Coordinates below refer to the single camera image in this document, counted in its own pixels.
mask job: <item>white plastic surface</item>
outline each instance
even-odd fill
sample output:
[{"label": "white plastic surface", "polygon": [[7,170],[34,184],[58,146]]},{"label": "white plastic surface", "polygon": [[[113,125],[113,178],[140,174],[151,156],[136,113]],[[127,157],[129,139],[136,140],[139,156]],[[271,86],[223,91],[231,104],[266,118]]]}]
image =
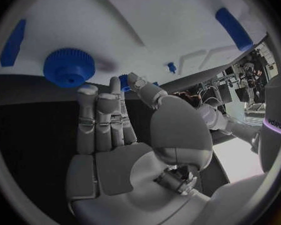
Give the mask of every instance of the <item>white plastic surface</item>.
[{"label": "white plastic surface", "polygon": [[[242,0],[38,0],[13,67],[0,74],[43,76],[46,57],[77,48],[95,59],[89,80],[135,72],[160,85],[232,62],[242,54],[215,19],[226,7],[256,44],[266,30]],[[174,62],[177,73],[167,71]]]}]

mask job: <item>blue plastic part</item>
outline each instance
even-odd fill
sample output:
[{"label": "blue plastic part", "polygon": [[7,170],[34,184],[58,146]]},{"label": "blue plastic part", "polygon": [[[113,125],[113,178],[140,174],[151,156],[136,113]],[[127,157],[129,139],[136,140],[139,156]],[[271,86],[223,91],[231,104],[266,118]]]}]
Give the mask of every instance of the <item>blue plastic part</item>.
[{"label": "blue plastic part", "polygon": [[20,52],[21,43],[24,39],[25,26],[26,20],[20,20],[9,36],[0,56],[2,67],[12,67],[15,64]]},{"label": "blue plastic part", "polygon": [[173,62],[170,62],[170,63],[167,65],[167,67],[168,67],[168,70],[169,70],[171,73],[173,73],[173,74],[176,73],[175,71],[177,70],[177,68],[176,68],[176,66],[174,65]]},{"label": "blue plastic part", "polygon": [[238,20],[226,9],[221,8],[215,14],[216,20],[225,28],[235,42],[238,50],[244,52],[252,48],[253,41]]},{"label": "blue plastic part", "polygon": [[118,77],[120,80],[120,90],[122,92],[128,92],[130,91],[130,87],[128,85],[128,75],[127,74],[123,74],[121,76]]},{"label": "blue plastic part", "polygon": [[94,59],[84,51],[63,48],[51,53],[44,62],[43,74],[61,88],[74,88],[95,74]]}]

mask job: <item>purple light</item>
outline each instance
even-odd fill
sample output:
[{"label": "purple light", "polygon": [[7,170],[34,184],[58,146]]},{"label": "purple light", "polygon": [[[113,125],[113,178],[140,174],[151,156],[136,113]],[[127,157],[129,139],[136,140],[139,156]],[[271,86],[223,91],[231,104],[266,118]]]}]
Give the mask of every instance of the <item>purple light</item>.
[{"label": "purple light", "polygon": [[276,132],[276,133],[278,133],[278,134],[281,134],[281,129],[279,129],[278,127],[275,127],[275,126],[271,125],[266,119],[263,120],[263,124],[264,124],[267,128],[271,129],[272,131],[274,131],[274,132]]}]

